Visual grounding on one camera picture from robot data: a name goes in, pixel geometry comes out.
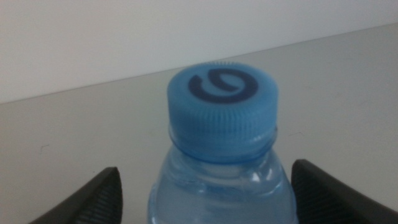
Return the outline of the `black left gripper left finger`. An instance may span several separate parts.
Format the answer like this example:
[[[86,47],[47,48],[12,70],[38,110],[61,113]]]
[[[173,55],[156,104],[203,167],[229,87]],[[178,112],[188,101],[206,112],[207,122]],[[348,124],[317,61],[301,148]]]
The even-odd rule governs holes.
[[[107,167],[33,224],[121,224],[123,190],[117,167]]]

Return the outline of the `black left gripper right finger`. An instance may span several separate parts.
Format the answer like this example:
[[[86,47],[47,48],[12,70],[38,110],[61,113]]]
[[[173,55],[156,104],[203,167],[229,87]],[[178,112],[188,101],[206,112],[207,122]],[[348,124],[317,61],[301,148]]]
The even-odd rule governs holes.
[[[300,223],[397,224],[397,212],[359,193],[308,160],[292,166]]]

